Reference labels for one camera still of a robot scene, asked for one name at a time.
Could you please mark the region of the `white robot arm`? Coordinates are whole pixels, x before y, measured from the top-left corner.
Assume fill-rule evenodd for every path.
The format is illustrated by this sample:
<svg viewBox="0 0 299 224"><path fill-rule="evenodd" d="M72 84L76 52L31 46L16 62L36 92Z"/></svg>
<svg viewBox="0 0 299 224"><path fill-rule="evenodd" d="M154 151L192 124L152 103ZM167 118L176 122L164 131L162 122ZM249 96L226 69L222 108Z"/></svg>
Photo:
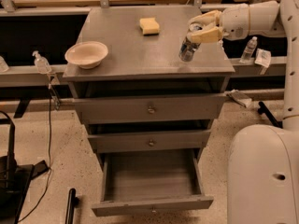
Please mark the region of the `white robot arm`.
<svg viewBox="0 0 299 224"><path fill-rule="evenodd" d="M249 35L286 39L279 125L235 134L227 166L227 224L299 224L299 0L238 4L188 21L194 44Z"/></svg>

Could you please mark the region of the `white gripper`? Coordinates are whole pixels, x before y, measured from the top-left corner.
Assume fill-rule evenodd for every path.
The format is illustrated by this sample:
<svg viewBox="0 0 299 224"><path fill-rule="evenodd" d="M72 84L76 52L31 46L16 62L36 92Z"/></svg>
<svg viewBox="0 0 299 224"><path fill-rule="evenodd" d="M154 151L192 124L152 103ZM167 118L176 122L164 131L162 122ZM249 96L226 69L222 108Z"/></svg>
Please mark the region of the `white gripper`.
<svg viewBox="0 0 299 224"><path fill-rule="evenodd" d="M238 4L224 9L223 12L212 10L188 21L189 25L193 23L204 26L214 23L220 24L220 27L188 33L187 38L192 43L213 43L218 42L222 37L231 41L241 40L249 35L249 6Z"/></svg>

